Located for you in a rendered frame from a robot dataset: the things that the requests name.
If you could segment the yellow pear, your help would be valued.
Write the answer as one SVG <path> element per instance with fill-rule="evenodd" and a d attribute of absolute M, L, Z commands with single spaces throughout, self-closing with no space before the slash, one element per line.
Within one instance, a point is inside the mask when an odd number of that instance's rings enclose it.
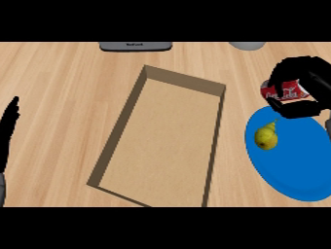
<path fill-rule="evenodd" d="M 255 133 L 255 144 L 262 150 L 273 150 L 278 145 L 277 123 L 271 122 Z"/>

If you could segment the dark grey appliance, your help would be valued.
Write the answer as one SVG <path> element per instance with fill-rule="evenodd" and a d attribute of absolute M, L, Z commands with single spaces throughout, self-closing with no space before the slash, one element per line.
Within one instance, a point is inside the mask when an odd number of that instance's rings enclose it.
<path fill-rule="evenodd" d="M 172 42 L 101 42 L 100 48 L 107 52 L 163 52 L 174 47 Z"/>

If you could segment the red soda can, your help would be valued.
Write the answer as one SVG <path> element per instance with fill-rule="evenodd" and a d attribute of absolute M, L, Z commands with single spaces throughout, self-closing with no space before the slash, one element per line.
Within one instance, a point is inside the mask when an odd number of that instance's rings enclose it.
<path fill-rule="evenodd" d="M 308 91 L 301 85 L 301 81 L 295 80 L 283 83 L 284 95 L 278 96 L 275 87 L 268 86 L 268 81 L 261 86 L 261 94 L 264 98 L 273 97 L 280 101 L 299 100 L 309 97 Z"/>

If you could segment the blue plate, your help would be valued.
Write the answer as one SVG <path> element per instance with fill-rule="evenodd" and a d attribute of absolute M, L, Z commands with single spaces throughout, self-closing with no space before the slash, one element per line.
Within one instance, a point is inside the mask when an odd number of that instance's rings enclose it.
<path fill-rule="evenodd" d="M 278 145 L 264 150 L 255 133 L 273 122 Z M 301 201 L 331 196 L 331 139 L 314 118 L 286 119 L 270 106 L 261 108 L 249 119 L 246 144 L 255 169 L 281 194 Z"/>

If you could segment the cardboard box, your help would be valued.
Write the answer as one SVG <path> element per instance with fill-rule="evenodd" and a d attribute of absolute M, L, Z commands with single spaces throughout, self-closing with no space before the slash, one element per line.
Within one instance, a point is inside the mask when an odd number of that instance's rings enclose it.
<path fill-rule="evenodd" d="M 205 206 L 227 86 L 143 67 L 88 184 L 143 206 Z"/>

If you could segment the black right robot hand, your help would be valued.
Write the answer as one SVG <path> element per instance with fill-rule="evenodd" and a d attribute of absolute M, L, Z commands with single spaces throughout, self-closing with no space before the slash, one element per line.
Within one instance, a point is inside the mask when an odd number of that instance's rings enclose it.
<path fill-rule="evenodd" d="M 302 100 L 284 104 L 274 97 L 267 101 L 275 112 L 287 119 L 314 117 L 326 109 L 331 110 L 331 63 L 318 56 L 287 57 L 275 66 L 268 81 L 278 96 L 284 96 L 283 84 L 299 81 L 314 101 Z"/>

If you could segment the pale grey round object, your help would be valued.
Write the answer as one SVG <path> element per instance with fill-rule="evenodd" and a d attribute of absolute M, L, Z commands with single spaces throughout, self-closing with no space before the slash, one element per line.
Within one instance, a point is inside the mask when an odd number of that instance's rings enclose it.
<path fill-rule="evenodd" d="M 256 51 L 265 46 L 265 42 L 231 42 L 231 45 L 243 51 Z"/>

